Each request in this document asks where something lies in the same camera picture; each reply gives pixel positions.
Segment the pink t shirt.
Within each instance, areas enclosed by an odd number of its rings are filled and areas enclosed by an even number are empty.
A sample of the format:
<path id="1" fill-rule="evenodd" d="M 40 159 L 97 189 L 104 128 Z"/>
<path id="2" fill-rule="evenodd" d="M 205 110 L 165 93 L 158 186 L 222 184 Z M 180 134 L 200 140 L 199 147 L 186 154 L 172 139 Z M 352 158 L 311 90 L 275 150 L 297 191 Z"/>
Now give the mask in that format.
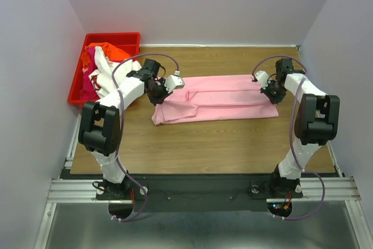
<path id="1" fill-rule="evenodd" d="M 251 75 L 191 77 L 184 82 L 155 107 L 154 125 L 279 116 Z"/>

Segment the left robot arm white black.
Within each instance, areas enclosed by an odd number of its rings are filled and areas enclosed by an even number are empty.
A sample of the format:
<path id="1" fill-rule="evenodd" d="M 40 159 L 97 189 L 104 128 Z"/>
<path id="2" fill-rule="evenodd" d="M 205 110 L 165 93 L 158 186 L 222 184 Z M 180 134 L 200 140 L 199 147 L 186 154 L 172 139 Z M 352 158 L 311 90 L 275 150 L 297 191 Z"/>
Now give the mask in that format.
<path id="1" fill-rule="evenodd" d="M 118 163 L 119 147 L 124 130 L 124 111 L 137 98 L 148 95 L 153 105 L 161 104 L 172 91 L 166 79 L 158 77 L 164 67 L 153 59 L 145 59 L 144 66 L 131 70 L 122 81 L 112 76 L 114 89 L 97 101 L 87 101 L 82 107 L 78 142 L 99 164 L 103 179 L 93 183 L 97 199 L 123 199 L 131 181 L 125 168 Z"/>

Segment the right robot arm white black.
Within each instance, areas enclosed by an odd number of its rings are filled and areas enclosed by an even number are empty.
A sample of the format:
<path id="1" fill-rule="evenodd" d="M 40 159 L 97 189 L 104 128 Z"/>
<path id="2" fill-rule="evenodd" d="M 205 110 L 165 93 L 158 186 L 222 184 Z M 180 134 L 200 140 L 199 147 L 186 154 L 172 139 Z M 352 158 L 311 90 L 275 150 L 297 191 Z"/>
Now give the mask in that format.
<path id="1" fill-rule="evenodd" d="M 269 181 L 258 187 L 258 198 L 301 198 L 301 175 L 311 157 L 335 139 L 340 99 L 318 89 L 304 69 L 295 69 L 293 59 L 279 56 L 275 74 L 253 71 L 253 81 L 261 86 L 272 104 L 279 104 L 287 93 L 294 96 L 289 128 L 290 150 L 275 167 Z"/>

